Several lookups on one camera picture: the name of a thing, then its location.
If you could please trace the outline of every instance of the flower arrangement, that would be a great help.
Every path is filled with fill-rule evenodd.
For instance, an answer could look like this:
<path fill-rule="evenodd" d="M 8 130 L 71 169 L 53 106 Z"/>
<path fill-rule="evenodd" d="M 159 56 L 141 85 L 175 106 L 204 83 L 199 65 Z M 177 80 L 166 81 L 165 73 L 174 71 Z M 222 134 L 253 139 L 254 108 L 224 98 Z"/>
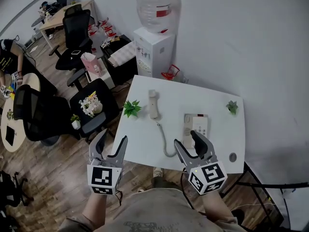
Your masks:
<path fill-rule="evenodd" d="M 94 117 L 95 114 L 98 114 L 102 111 L 103 105 L 98 100 L 96 91 L 94 91 L 91 95 L 86 97 L 83 101 L 79 101 L 83 112 L 90 116 Z"/>

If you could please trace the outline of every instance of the white table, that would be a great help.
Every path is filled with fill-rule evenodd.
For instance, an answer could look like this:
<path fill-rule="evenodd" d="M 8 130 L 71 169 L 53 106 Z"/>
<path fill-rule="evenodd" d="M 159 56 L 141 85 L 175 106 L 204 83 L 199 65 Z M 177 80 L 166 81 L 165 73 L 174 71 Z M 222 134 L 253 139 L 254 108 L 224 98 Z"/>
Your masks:
<path fill-rule="evenodd" d="M 142 108 L 138 118 L 121 116 L 112 147 L 114 154 L 121 139 L 126 135 L 128 144 L 125 160 L 182 171 L 184 165 L 178 156 L 168 158 L 163 153 L 163 142 L 156 122 L 149 118 L 148 90 L 159 93 L 158 110 L 162 116 L 159 123 L 167 140 L 167 151 L 174 151 L 174 139 L 182 141 L 184 114 L 208 114 L 208 139 L 213 143 L 218 160 L 227 173 L 242 173 L 245 157 L 245 118 L 241 97 L 211 89 L 176 83 L 156 78 L 134 76 L 127 100 L 140 101 Z M 237 101 L 236 116 L 226 108 L 228 102 Z M 196 156 L 195 150 L 189 150 Z M 237 160 L 230 162 L 229 156 L 236 153 Z"/>
<path fill-rule="evenodd" d="M 40 91 L 40 81 L 39 81 L 38 76 L 34 73 L 29 73 L 29 74 L 24 75 L 23 84 L 28 84 L 31 88 L 37 91 Z M 5 101 L 2 116 L 1 116 L 1 138 L 2 138 L 4 147 L 10 152 L 14 152 L 18 150 L 26 138 L 23 120 L 22 119 L 8 120 L 6 116 L 9 109 L 13 110 L 13 104 L 14 104 L 14 101 L 12 100 L 12 98 L 7 98 Z M 13 145 L 10 145 L 5 140 L 7 126 L 11 127 L 15 131 Z"/>

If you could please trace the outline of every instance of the sneaker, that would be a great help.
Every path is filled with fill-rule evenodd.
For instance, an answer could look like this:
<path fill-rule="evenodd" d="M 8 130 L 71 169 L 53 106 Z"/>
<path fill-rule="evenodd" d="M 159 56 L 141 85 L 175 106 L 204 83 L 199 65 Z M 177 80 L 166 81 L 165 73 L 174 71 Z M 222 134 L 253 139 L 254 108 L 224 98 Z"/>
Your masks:
<path fill-rule="evenodd" d="M 154 178 L 155 177 L 163 177 L 163 169 L 162 168 L 154 168 Z"/>
<path fill-rule="evenodd" d="M 145 188 L 139 188 L 139 189 L 137 190 L 137 192 L 144 192 L 144 191 L 146 191 Z"/>

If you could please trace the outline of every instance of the round table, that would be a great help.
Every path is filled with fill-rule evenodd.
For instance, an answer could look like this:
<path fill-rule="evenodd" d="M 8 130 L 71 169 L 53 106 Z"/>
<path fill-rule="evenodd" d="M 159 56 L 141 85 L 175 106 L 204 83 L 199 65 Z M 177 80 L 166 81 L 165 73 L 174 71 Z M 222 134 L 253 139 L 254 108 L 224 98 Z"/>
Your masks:
<path fill-rule="evenodd" d="M 40 18 L 36 19 L 36 20 L 32 23 L 31 27 L 34 27 L 34 26 L 38 25 L 38 24 L 39 24 L 40 22 L 42 22 L 44 19 L 45 19 L 45 17 L 40 16 Z"/>
<path fill-rule="evenodd" d="M 34 73 L 24 75 L 23 84 L 28 84 L 31 88 L 40 91 L 40 81 L 38 76 Z M 12 100 L 12 98 L 7 98 L 1 116 L 1 138 L 4 147 L 10 152 L 18 150 L 26 138 L 23 120 L 8 120 L 6 116 L 9 109 L 13 110 L 13 104 L 14 101 Z M 10 145 L 5 139 L 7 126 L 11 127 L 15 131 L 13 146 Z"/>

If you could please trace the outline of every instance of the potted plant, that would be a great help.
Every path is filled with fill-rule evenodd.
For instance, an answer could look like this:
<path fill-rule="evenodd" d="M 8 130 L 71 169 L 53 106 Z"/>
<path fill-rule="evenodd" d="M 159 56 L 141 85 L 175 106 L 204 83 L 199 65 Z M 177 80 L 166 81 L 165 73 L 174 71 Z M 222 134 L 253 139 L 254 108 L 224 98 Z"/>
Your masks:
<path fill-rule="evenodd" d="M 81 127 L 81 121 L 80 121 L 79 117 L 75 114 L 73 114 L 73 116 L 71 118 L 71 123 L 72 123 L 72 126 L 75 130 L 78 130 Z"/>
<path fill-rule="evenodd" d="M 137 117 L 138 111 L 141 110 L 141 107 L 138 106 L 139 103 L 140 102 L 137 100 L 133 101 L 132 103 L 129 101 L 126 101 L 124 105 L 124 109 L 125 109 L 124 115 L 127 115 L 128 118 L 131 115 Z"/>
<path fill-rule="evenodd" d="M 8 118 L 8 120 L 13 119 L 13 111 L 11 109 L 9 109 L 8 113 L 6 114 L 6 117 Z"/>
<path fill-rule="evenodd" d="M 103 105 L 98 100 L 95 91 L 83 101 L 79 101 L 79 104 L 81 105 L 83 112 L 90 117 L 94 117 L 95 114 L 99 114 L 103 109 Z"/>
<path fill-rule="evenodd" d="M 238 109 L 237 101 L 236 102 L 230 101 L 226 105 L 226 107 L 228 108 L 228 110 L 231 112 L 232 115 L 236 115 L 236 112 L 237 112 L 237 109 Z"/>

